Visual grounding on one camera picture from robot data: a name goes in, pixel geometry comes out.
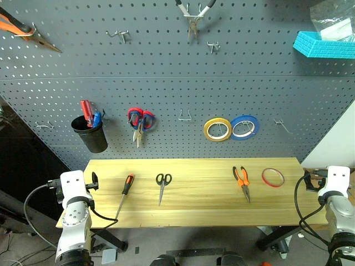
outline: yellow tape roll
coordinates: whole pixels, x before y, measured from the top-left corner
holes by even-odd
[[[219,136],[219,137],[215,137],[215,136],[212,136],[210,133],[209,133],[209,130],[210,130],[210,127],[212,125],[216,125],[216,124],[222,124],[224,126],[227,127],[227,132],[222,135],[222,136]],[[204,134],[205,134],[205,137],[208,139],[208,140],[211,140],[211,141],[223,141],[223,140],[226,140],[230,137],[230,135],[232,134],[232,125],[231,123],[227,120],[227,119],[224,119],[224,118],[221,118],[221,117],[216,117],[216,118],[213,118],[209,121],[207,121],[204,125]]]

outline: metal bracket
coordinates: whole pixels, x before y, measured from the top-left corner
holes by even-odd
[[[211,47],[211,54],[213,53],[214,48],[216,49],[216,51],[218,51],[221,48],[221,45],[218,42],[216,43],[207,42],[207,45]]]
[[[128,32],[128,30],[126,30],[125,32],[121,32],[120,30],[116,30],[115,33],[114,33],[113,35],[111,35],[111,34],[106,30],[106,34],[107,34],[108,36],[110,36],[111,38],[112,38],[112,37],[115,37],[116,35],[121,35],[122,40],[123,40],[123,43],[126,43],[126,40],[125,40],[125,38],[124,38],[124,35],[125,35],[125,34],[128,34],[128,35],[129,35],[129,32]]]
[[[287,129],[287,127],[283,124],[283,120],[282,119],[280,119],[280,120],[275,120],[274,119],[274,122],[275,122],[275,124],[276,125],[281,125],[281,126],[283,126],[283,128],[287,131],[287,133],[289,133],[289,134],[292,134],[291,132],[289,132],[289,130]]]
[[[48,129],[53,129],[54,128],[54,126],[49,121],[47,121],[47,123],[48,123],[48,125],[39,125],[38,122],[36,121],[35,122],[35,126],[38,127],[38,128],[41,128],[41,127],[46,127]]]
[[[36,28],[36,25],[34,25],[33,22],[32,22],[32,26],[34,28],[34,31],[31,34],[14,35],[14,37],[30,37],[30,36],[33,36],[35,34],[35,32],[37,31],[37,28]]]
[[[190,120],[192,120],[192,117],[190,115],[190,108],[187,110],[187,115],[189,116],[189,118],[181,118],[182,117],[182,108],[180,108],[179,120],[180,121],[190,121]]]

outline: orange pliers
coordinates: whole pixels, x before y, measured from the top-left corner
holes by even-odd
[[[238,185],[242,188],[246,199],[250,203],[250,194],[249,194],[249,188],[248,188],[248,185],[250,183],[248,180],[248,173],[246,172],[246,170],[243,166],[241,166],[240,169],[242,170],[242,173],[243,173],[243,179],[238,175],[237,168],[235,166],[233,166],[233,175],[234,175],[234,178],[237,180]]]
[[[0,29],[12,32],[13,34],[15,34],[16,37],[21,37],[24,40],[32,40],[36,42],[36,44],[40,44],[39,46],[48,47],[58,53],[62,52],[57,47],[51,45],[45,39],[43,39],[38,29],[33,23],[33,28],[26,24],[23,24],[22,22],[15,19],[12,15],[10,15],[2,7],[0,7],[0,17],[5,20],[5,22],[0,21]]]

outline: red tape roll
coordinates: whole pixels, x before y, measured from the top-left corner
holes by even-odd
[[[281,182],[280,182],[279,184],[273,184],[273,183],[269,182],[269,181],[266,179],[265,175],[264,175],[266,171],[272,171],[272,172],[277,173],[278,176],[280,176],[280,178],[281,178]],[[265,182],[267,185],[269,185],[269,186],[271,186],[271,187],[281,187],[281,186],[283,185],[283,183],[285,182],[285,177],[283,176],[283,174],[282,174],[279,170],[274,169],[274,168],[265,168],[265,169],[262,171],[261,178],[264,180],[264,182]]]

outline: black scissors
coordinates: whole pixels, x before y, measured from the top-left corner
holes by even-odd
[[[167,173],[166,175],[160,173],[155,178],[155,182],[160,186],[159,206],[160,206],[161,198],[163,197],[164,187],[170,184],[171,180],[173,180],[173,177],[169,173]]]

